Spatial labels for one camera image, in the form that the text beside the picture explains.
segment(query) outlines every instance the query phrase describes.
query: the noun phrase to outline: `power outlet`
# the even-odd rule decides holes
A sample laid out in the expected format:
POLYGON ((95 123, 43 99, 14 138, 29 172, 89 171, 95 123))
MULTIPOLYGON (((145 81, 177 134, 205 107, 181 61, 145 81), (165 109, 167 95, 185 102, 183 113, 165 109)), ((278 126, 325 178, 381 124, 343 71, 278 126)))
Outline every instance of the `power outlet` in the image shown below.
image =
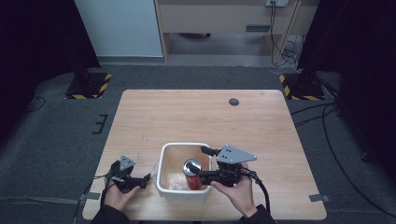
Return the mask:
POLYGON ((275 3, 277 7, 286 7, 289 0, 266 0, 265 5, 267 7, 272 7, 273 3, 275 3))

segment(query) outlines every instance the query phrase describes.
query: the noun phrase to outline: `white plastic bin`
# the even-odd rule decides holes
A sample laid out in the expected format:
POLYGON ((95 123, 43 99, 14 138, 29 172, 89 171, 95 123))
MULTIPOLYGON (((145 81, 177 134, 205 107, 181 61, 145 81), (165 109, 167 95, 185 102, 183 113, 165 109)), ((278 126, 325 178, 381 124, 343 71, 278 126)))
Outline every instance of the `white plastic bin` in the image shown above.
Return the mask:
POLYGON ((157 189, 172 204, 203 204, 209 194, 210 186, 188 189, 183 173, 184 162, 196 159, 202 170, 212 170, 212 157, 201 151, 204 143, 168 143, 163 146, 157 175, 157 189))

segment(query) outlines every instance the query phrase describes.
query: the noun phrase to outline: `metal bracket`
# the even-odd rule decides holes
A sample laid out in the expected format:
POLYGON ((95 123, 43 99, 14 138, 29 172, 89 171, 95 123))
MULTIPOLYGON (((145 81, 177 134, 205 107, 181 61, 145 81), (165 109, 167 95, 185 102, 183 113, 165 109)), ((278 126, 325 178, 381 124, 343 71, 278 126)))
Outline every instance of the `metal bracket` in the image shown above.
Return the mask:
POLYGON ((319 201, 323 201, 324 203, 326 203, 331 200, 329 195, 321 195, 321 194, 309 195, 309 199, 311 200, 311 203, 319 202, 319 201))
POLYGON ((135 162, 132 161, 131 159, 129 159, 126 156, 121 156, 121 160, 120 160, 120 171, 124 171, 128 168, 130 168, 131 166, 135 165, 135 162))
POLYGON ((98 200, 100 198, 100 193, 88 192, 87 194, 81 194, 79 196, 80 201, 85 201, 87 199, 98 200))
POLYGON ((124 183, 124 182, 125 182, 125 180, 123 180, 122 178, 120 178, 120 177, 117 177, 117 176, 112 176, 112 177, 111 177, 111 179, 112 179, 112 180, 119 181, 119 182, 122 182, 122 183, 124 183))
POLYGON ((217 157, 217 161, 227 164, 237 164, 242 161, 255 160, 257 160, 257 156, 230 145, 225 145, 217 157))

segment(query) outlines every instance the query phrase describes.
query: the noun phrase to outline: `hand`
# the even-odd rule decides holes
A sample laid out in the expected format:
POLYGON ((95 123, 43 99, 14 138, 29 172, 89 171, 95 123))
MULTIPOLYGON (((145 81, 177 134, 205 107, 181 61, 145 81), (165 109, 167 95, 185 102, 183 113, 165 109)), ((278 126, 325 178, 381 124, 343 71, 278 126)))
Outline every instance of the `hand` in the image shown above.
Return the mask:
POLYGON ((110 187, 107 190, 104 204, 107 204, 108 206, 111 206, 119 211, 122 211, 126 204, 140 190, 140 187, 136 186, 131 191, 124 194, 119 190, 119 188, 117 188, 112 179, 109 180, 108 185, 110 187))
MULTIPOLYGON (((242 162, 241 165, 244 168, 248 168, 246 162, 242 162)), ((225 187, 216 181, 212 181, 210 185, 225 194, 244 217, 251 217, 257 212, 257 208, 254 205, 252 180, 250 177, 242 175, 239 182, 232 188, 225 187)))

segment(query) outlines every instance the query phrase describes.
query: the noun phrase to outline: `sleeve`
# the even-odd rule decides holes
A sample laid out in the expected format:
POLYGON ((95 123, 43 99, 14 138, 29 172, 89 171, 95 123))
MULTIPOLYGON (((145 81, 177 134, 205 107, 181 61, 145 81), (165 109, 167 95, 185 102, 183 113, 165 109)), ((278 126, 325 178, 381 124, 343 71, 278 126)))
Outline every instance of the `sleeve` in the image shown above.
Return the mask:
POLYGON ((241 217, 239 221, 243 224, 276 224, 262 204, 257 206, 257 212, 253 216, 249 218, 241 217))
POLYGON ((121 211, 104 204, 91 224, 129 224, 129 218, 121 211))

